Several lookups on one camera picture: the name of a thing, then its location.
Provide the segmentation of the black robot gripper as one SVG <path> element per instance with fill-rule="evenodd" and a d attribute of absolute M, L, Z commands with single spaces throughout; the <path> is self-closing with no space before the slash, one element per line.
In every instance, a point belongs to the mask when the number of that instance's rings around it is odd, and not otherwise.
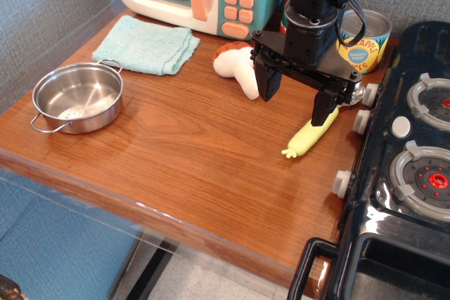
<path fill-rule="evenodd" d="M 286 75 L 316 89 L 312 126 L 322 126 L 337 102 L 350 102 L 361 75 L 335 49 L 342 37 L 344 11 L 332 8 L 322 18 L 302 15 L 290 2 L 285 6 L 285 33 L 260 30 L 252 33 L 251 59 L 259 96 L 269 101 Z"/>

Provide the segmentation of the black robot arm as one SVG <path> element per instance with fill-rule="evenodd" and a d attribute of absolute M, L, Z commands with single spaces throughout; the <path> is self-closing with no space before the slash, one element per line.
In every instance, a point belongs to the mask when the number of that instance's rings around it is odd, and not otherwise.
<path fill-rule="evenodd" d="M 251 59 L 259 96 L 268 101 L 288 76 L 316 89 L 313 126 L 324 124 L 329 114 L 349 104 L 361 73 L 337 50 L 343 15 L 350 7 L 361 21 L 364 12 L 355 0 L 289 0 L 285 5 L 285 33 L 255 31 Z"/>

